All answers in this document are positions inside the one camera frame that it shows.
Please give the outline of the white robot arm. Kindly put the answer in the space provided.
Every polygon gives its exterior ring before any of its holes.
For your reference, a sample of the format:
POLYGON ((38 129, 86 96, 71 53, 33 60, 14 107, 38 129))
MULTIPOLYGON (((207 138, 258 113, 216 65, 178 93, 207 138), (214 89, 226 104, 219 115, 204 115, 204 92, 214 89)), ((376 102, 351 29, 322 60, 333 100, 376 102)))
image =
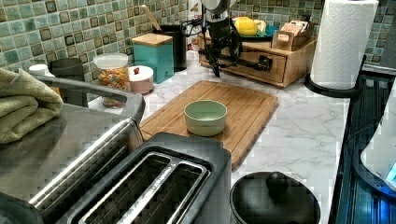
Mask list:
POLYGON ((236 65, 242 51, 242 40, 231 17, 230 7, 236 0, 200 0, 202 3, 205 57, 216 77, 220 68, 236 65), (230 53, 231 64, 219 63, 223 49, 230 53))

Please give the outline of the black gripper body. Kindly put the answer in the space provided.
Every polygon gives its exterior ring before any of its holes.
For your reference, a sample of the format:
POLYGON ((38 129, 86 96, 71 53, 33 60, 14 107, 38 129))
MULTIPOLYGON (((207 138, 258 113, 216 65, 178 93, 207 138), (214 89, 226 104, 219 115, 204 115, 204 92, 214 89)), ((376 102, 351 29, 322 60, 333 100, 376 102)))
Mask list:
POLYGON ((219 62, 219 56, 223 49, 239 48, 241 55, 241 36, 233 25, 228 12, 221 14, 206 12, 205 28, 211 38, 209 43, 205 43, 205 56, 211 65, 214 62, 219 62))

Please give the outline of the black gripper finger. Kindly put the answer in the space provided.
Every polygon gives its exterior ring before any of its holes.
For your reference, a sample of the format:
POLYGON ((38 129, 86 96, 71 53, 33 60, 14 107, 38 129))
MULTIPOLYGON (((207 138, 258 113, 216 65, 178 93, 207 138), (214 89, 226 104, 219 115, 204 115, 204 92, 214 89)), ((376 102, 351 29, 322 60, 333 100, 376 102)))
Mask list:
POLYGON ((212 64, 212 71, 216 77, 219 77, 219 65, 217 62, 212 64))
POLYGON ((237 66, 237 61, 240 57, 240 49, 239 48, 229 48, 230 56, 232 59, 232 65, 237 66))

